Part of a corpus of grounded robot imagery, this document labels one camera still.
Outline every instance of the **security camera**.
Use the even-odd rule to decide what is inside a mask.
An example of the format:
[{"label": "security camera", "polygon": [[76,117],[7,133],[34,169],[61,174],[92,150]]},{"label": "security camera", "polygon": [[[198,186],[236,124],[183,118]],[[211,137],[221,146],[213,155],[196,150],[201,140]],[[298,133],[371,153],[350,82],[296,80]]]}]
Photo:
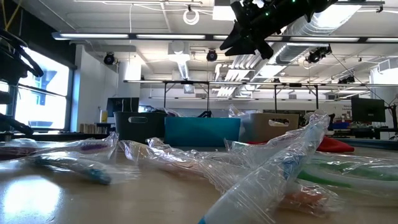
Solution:
[{"label": "security camera", "polygon": [[206,59],[208,62],[214,62],[215,60],[217,60],[216,50],[210,49],[209,52],[207,53]]},{"label": "security camera", "polygon": [[105,63],[105,65],[114,65],[114,64],[116,64],[116,59],[114,57],[114,52],[106,53],[106,56],[104,58],[104,63]]}]

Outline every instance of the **table surface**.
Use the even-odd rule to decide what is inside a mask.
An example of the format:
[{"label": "table surface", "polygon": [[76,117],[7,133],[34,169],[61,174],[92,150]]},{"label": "table surface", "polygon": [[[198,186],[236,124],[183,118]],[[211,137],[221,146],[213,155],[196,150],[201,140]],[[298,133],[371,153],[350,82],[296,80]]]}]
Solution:
[{"label": "table surface", "polygon": [[[380,149],[357,148],[356,154],[398,157]],[[397,223],[398,201],[339,194],[351,202],[343,212],[328,218],[288,210],[278,210],[274,217],[277,223],[287,224]],[[148,167],[142,169],[140,179],[110,186],[92,184],[67,172],[26,169],[1,174],[0,223],[197,223],[219,197],[206,179]]]}]

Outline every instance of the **plastic container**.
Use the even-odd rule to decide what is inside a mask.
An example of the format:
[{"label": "plastic container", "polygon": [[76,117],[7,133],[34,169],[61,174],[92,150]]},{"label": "plastic container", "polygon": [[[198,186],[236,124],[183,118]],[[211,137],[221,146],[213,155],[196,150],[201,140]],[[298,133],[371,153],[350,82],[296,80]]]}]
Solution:
[{"label": "plastic container", "polygon": [[120,140],[146,143],[146,139],[164,138],[166,113],[115,112],[116,132]]},{"label": "plastic container", "polygon": [[[240,142],[267,142],[299,127],[297,114],[253,113],[238,118],[241,118],[243,126]],[[273,119],[287,120],[289,123],[279,126],[275,125],[277,123]]]},{"label": "plastic container", "polygon": [[171,146],[223,147],[224,139],[237,141],[239,118],[165,119],[165,143]]}]

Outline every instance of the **clear plastic bag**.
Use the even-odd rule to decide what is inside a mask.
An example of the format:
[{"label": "clear plastic bag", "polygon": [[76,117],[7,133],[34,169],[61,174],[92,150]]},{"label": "clear plastic bag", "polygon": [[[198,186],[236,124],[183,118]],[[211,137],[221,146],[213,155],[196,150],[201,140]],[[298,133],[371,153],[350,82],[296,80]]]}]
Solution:
[{"label": "clear plastic bag", "polygon": [[20,159],[0,162],[0,175],[13,174],[28,167],[45,167],[50,170],[74,172],[98,184],[117,184],[139,178],[136,166],[107,164],[79,152],[57,151],[35,154]]},{"label": "clear plastic bag", "polygon": [[[238,142],[232,142],[232,144],[251,149],[263,147]],[[222,194],[249,175],[253,171],[252,168],[255,168],[253,165],[259,163],[245,160],[247,157],[254,156],[244,154],[245,152],[255,152],[256,150],[240,149],[239,151],[236,146],[233,147],[235,154],[195,150],[185,152],[163,144],[156,138],[149,141],[149,146],[133,141],[121,141],[121,147],[124,149],[126,157],[135,163],[150,163],[163,170],[179,174],[205,176]],[[342,201],[336,194],[319,185],[303,183],[292,182],[289,184],[291,187],[287,188],[289,194],[283,203],[284,207],[317,216],[341,209]]]},{"label": "clear plastic bag", "polygon": [[244,115],[244,113],[240,112],[240,110],[236,109],[236,107],[233,104],[229,105],[228,117],[233,118],[233,117],[241,116],[241,115]]},{"label": "clear plastic bag", "polygon": [[185,117],[183,114],[181,114],[175,110],[171,110],[171,109],[167,109],[167,108],[164,108],[163,110],[167,113],[168,116],[179,117],[179,118]]},{"label": "clear plastic bag", "polygon": [[379,197],[398,196],[398,161],[316,153],[298,176],[319,184]]},{"label": "clear plastic bag", "polygon": [[52,170],[74,172],[99,184],[113,184],[139,177],[136,166],[112,164],[111,158],[117,146],[118,135],[107,138],[87,139],[75,142],[37,142],[18,139],[4,142],[3,148],[34,149],[20,159],[0,162],[0,174],[12,174],[26,167],[46,167]]},{"label": "clear plastic bag", "polygon": [[[272,213],[283,199],[288,183],[292,183],[302,166],[308,160],[326,133],[329,117],[322,111],[316,111],[309,124],[283,136],[272,139],[266,145],[280,147],[280,151],[271,158],[262,157],[263,151],[256,151],[256,159],[252,166],[254,171],[234,184],[207,212],[201,222],[213,223],[274,223]],[[213,166],[204,166],[204,175],[213,175]],[[224,177],[231,171],[220,167],[217,170]],[[222,182],[224,178],[213,182]]]},{"label": "clear plastic bag", "polygon": [[45,142],[32,139],[13,139],[0,142],[0,156],[28,156],[57,151],[75,151],[97,154],[109,158],[117,146],[118,134],[111,133],[105,139],[86,139],[74,142]]}]

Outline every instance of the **ceiling light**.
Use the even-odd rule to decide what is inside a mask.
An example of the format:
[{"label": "ceiling light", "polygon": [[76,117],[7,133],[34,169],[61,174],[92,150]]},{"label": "ceiling light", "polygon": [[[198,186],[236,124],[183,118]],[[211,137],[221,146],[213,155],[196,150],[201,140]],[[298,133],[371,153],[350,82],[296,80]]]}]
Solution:
[{"label": "ceiling light", "polygon": [[231,6],[214,6],[213,8],[213,20],[218,21],[234,21],[235,13]]},{"label": "ceiling light", "polygon": [[367,42],[398,42],[398,38],[393,37],[376,37],[369,38]]},{"label": "ceiling light", "polygon": [[243,82],[209,82],[209,84],[240,85]]},{"label": "ceiling light", "polygon": [[138,39],[181,39],[181,40],[204,40],[205,35],[181,35],[181,34],[137,34]]},{"label": "ceiling light", "polygon": [[169,54],[169,60],[173,62],[187,62],[191,60],[191,56],[189,54]]},{"label": "ceiling light", "polygon": [[311,41],[317,41],[317,42],[357,42],[359,40],[359,37],[291,37],[291,41],[297,41],[297,42],[311,42]]},{"label": "ceiling light", "polygon": [[163,81],[157,80],[124,80],[126,83],[163,83]]},{"label": "ceiling light", "polygon": [[59,34],[64,39],[128,39],[128,34]]},{"label": "ceiling light", "polygon": [[119,1],[119,0],[74,0],[75,2],[92,2],[104,4],[166,4],[166,5],[187,5],[202,6],[200,1]]},{"label": "ceiling light", "polygon": [[228,35],[214,35],[213,39],[215,40],[225,40],[228,37]]},{"label": "ceiling light", "polygon": [[361,6],[339,6],[331,5],[322,13],[314,16],[317,27],[335,28],[346,22]]},{"label": "ceiling light", "polygon": [[266,65],[260,70],[260,75],[262,78],[271,78],[285,68],[286,66],[281,65]]},{"label": "ceiling light", "polygon": [[328,47],[329,44],[313,44],[313,43],[286,43],[287,46],[291,47]]},{"label": "ceiling light", "polygon": [[269,36],[267,38],[265,38],[266,41],[279,41],[282,40],[282,37],[275,37],[275,36]]}]

